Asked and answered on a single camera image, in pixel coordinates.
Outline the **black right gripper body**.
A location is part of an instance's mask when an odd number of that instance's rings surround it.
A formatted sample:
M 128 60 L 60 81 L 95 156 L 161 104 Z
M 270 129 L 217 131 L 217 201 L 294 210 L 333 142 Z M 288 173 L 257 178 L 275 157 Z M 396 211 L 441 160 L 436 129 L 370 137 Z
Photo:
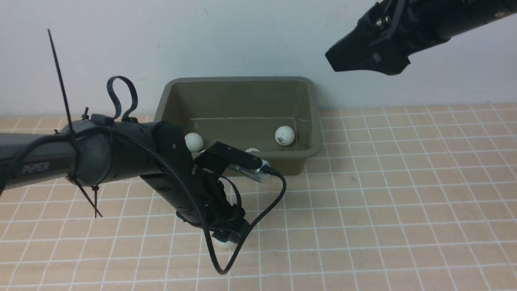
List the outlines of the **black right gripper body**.
M 376 2 L 357 24 L 388 24 L 370 50 L 400 50 L 409 56 L 445 44 L 451 37 L 439 35 L 434 22 L 439 0 L 382 0 Z

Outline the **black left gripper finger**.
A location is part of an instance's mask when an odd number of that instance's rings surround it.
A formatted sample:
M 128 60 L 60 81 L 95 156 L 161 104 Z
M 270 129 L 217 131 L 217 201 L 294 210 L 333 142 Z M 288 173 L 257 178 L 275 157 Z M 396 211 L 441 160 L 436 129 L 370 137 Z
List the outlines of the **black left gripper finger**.
M 240 243 L 243 237 L 246 237 L 250 230 L 250 223 L 247 220 L 232 221 L 232 242 Z
M 212 237 L 222 242 L 231 241 L 231 231 L 228 230 L 215 230 L 212 233 Z

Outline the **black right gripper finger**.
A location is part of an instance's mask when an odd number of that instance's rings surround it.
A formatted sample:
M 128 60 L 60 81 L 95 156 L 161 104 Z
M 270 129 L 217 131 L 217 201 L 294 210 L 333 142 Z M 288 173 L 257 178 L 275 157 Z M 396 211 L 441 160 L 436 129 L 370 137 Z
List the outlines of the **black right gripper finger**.
M 368 70 L 374 72 L 388 72 L 382 64 L 377 62 L 370 44 L 380 37 L 388 28 L 388 24 L 358 24 L 345 37 L 332 45 L 325 57 L 335 72 Z
M 365 70 L 388 76 L 400 74 L 410 64 L 408 55 L 397 49 L 364 49 L 364 55 L 367 57 Z

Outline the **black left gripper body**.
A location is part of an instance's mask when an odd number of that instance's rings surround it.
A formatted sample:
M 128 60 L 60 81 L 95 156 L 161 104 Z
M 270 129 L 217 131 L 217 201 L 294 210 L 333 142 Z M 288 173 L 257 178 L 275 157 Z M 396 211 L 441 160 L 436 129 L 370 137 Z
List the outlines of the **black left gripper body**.
M 232 231 L 232 221 L 246 220 L 239 198 L 234 204 L 227 200 L 223 175 L 200 169 L 194 163 L 177 175 L 159 166 L 160 173 L 141 175 L 141 179 L 176 209 L 184 222 L 202 230 Z

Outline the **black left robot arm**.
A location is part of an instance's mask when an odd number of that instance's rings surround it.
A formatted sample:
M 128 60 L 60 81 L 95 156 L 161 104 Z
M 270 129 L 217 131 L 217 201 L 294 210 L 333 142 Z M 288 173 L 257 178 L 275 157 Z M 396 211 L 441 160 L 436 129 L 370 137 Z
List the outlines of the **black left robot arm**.
M 194 158 L 181 129 L 167 122 L 72 122 L 53 135 L 1 134 L 1 190 L 66 177 L 79 187 L 140 177 L 190 225 L 239 243 L 253 224 L 242 201 L 227 200 L 219 181 L 228 166 L 253 157 L 217 142 Z

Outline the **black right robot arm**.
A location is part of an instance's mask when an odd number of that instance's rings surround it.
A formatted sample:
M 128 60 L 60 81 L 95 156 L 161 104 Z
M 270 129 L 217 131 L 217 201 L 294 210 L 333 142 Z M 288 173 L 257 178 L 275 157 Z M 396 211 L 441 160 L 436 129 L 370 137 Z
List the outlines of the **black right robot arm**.
M 325 57 L 335 72 L 367 70 L 394 76 L 416 52 L 514 15 L 515 0 L 382 0 Z

